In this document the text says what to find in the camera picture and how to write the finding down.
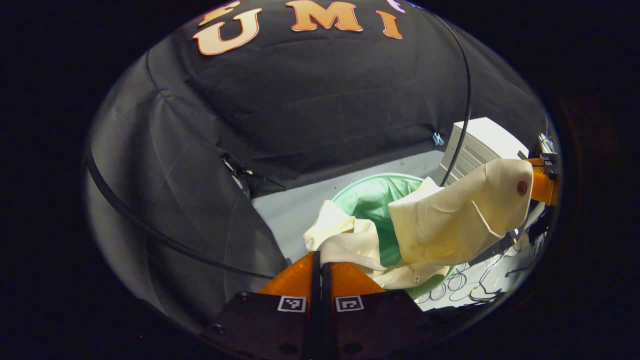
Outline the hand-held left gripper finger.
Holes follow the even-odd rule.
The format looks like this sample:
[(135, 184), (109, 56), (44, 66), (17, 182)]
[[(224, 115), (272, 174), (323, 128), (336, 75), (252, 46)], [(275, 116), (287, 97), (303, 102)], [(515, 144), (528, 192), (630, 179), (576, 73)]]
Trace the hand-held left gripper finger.
[(435, 342), (435, 323), (406, 291), (335, 296), (333, 266), (321, 270), (323, 360), (411, 360)]
[(237, 292), (202, 338), (233, 360), (308, 360), (321, 301), (320, 253), (312, 251), (260, 291)]

